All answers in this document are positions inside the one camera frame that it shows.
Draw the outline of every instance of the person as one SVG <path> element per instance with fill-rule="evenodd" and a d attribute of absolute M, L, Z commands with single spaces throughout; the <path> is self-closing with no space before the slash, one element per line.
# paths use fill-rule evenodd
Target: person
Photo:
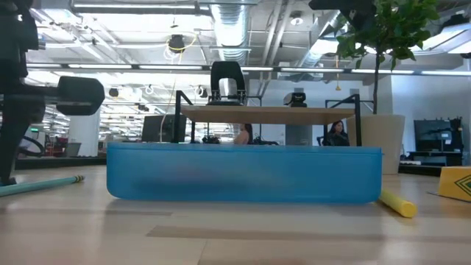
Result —
<path fill-rule="evenodd" d="M 350 146 L 350 142 L 348 141 L 348 134 L 344 131 L 344 123 L 342 121 L 336 121 L 332 124 L 324 145 Z"/>
<path fill-rule="evenodd" d="M 251 124 L 240 124 L 241 132 L 234 139 L 234 144 L 252 144 L 253 134 Z"/>

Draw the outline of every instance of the translucent blue bin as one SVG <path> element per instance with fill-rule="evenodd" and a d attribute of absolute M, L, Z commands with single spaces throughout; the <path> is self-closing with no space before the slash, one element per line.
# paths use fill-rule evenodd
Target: translucent blue bin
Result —
<path fill-rule="evenodd" d="M 380 195 L 381 150 L 109 143 L 107 188 L 139 200 L 367 203 Z"/>

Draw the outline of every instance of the fluorescent light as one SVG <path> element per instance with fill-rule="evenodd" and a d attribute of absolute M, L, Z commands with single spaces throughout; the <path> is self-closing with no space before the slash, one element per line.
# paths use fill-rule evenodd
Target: fluorescent light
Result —
<path fill-rule="evenodd" d="M 58 63 L 27 63 L 28 68 L 61 68 Z"/>
<path fill-rule="evenodd" d="M 471 77 L 471 71 L 422 71 L 423 75 Z"/>
<path fill-rule="evenodd" d="M 85 69 L 100 69 L 100 68 L 108 68 L 108 69 L 131 69 L 131 65 L 106 65 L 106 64 L 69 64 L 68 67 L 70 68 L 85 68 Z"/>
<path fill-rule="evenodd" d="M 201 66 L 139 66 L 140 69 L 146 70 L 202 70 Z"/>
<path fill-rule="evenodd" d="M 413 74 L 412 70 L 392 70 L 393 74 Z"/>
<path fill-rule="evenodd" d="M 280 71 L 282 71 L 282 72 L 298 72 L 298 73 L 343 73 L 344 69 L 283 67 L 283 68 L 280 69 Z"/>
<path fill-rule="evenodd" d="M 353 69 L 353 74 L 374 74 L 375 70 L 372 69 Z"/>
<path fill-rule="evenodd" d="M 462 54 L 463 53 L 463 54 L 466 54 L 466 53 L 470 53 L 470 52 L 471 52 L 471 41 L 468 41 L 465 44 L 461 45 L 460 47 L 449 51 L 448 53 L 452 53 L 452 54 Z"/>
<path fill-rule="evenodd" d="M 273 71 L 273 67 L 242 66 L 242 71 Z"/>
<path fill-rule="evenodd" d="M 170 5 L 170 4 L 75 4 L 76 8 L 127 8 L 127 9 L 194 9 L 192 5 Z M 209 10 L 209 7 L 200 7 L 201 10 Z"/>

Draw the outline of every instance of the black stand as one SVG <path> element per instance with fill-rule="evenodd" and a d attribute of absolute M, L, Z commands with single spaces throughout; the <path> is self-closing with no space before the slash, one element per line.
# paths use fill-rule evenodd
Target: black stand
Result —
<path fill-rule="evenodd" d="M 360 110 L 360 103 L 361 102 L 372 102 L 371 100 L 360 100 L 360 95 L 354 94 L 352 96 L 347 97 L 343 100 L 332 100 L 326 99 L 325 100 L 325 107 L 328 108 L 329 102 L 337 102 L 331 108 L 337 107 L 341 104 L 354 104 L 355 105 L 355 131 L 356 131 L 356 146 L 361 146 L 361 110 Z M 324 139 L 327 138 L 327 124 L 324 125 Z"/>

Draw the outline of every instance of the ceiling light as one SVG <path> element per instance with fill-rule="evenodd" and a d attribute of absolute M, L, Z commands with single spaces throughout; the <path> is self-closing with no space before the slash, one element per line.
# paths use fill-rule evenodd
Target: ceiling light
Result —
<path fill-rule="evenodd" d="M 273 67 L 242 66 L 242 71 L 273 71 Z"/>
<path fill-rule="evenodd" d="M 60 68 L 58 63 L 27 63 L 27 68 Z"/>
<path fill-rule="evenodd" d="M 301 11 L 293 11 L 290 15 L 291 25 L 297 26 L 297 25 L 302 24 L 304 20 L 301 18 L 301 15 L 302 15 Z"/>
<path fill-rule="evenodd" d="M 70 68 L 85 68 L 85 69 L 101 69 L 101 68 L 108 68 L 108 69 L 131 69 L 131 65 L 111 65 L 111 64 L 69 64 L 68 67 Z"/>
<path fill-rule="evenodd" d="M 471 77 L 471 71 L 422 71 L 423 75 Z"/>
<path fill-rule="evenodd" d="M 283 67 L 283 68 L 280 69 L 280 71 L 282 71 L 282 72 L 297 72 L 297 73 L 343 73 L 344 69 Z"/>
<path fill-rule="evenodd" d="M 167 8 L 167 9 L 194 9 L 192 5 L 183 4 L 75 4 L 75 8 L 126 8 L 126 9 L 152 9 L 152 8 Z M 201 10 L 209 10 L 209 7 L 199 7 Z"/>
<path fill-rule="evenodd" d="M 300 25 L 303 22 L 304 22 L 304 20 L 302 18 L 292 18 L 291 19 L 291 25 L 293 25 L 293 26 Z"/>
<path fill-rule="evenodd" d="M 374 74 L 375 70 L 372 69 L 353 69 L 352 74 Z"/>
<path fill-rule="evenodd" d="M 201 66 L 139 66 L 140 69 L 146 70 L 202 70 Z"/>
<path fill-rule="evenodd" d="M 413 74 L 412 70 L 392 70 L 393 74 Z"/>

